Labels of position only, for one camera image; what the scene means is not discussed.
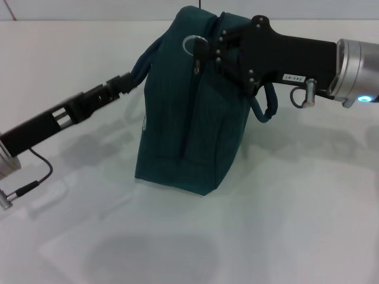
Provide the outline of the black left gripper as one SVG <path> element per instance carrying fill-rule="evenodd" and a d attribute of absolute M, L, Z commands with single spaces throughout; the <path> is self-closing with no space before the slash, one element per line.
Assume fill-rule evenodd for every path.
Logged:
<path fill-rule="evenodd" d="M 112 102 L 112 91 L 99 85 L 81 92 L 41 112 L 26 122 L 0 135 L 0 142 L 12 157 L 41 143 L 49 137 L 88 119 L 96 110 Z"/>

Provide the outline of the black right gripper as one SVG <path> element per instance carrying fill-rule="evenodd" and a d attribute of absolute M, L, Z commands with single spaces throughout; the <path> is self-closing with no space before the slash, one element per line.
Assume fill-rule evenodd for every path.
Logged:
<path fill-rule="evenodd" d="M 239 62 L 223 50 L 237 48 Z M 246 95 L 255 95 L 255 82 L 305 86 L 316 80 L 316 94 L 327 97 L 336 75 L 336 43 L 281 35 L 263 15 L 248 24 L 223 29 L 215 40 L 196 38 L 194 56 L 207 56 L 215 70 Z"/>

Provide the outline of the dark teal insulated lunch bag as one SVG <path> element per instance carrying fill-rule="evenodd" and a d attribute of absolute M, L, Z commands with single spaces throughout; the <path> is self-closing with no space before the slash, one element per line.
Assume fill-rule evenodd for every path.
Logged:
<path fill-rule="evenodd" d="M 272 84 L 262 111 L 211 62 L 197 63 L 191 36 L 215 40 L 223 30 L 249 23 L 230 13 L 188 6 L 138 59 L 144 66 L 146 115 L 135 169 L 137 179 L 199 195 L 215 190 L 229 171 L 250 112 L 267 122 L 278 109 Z"/>

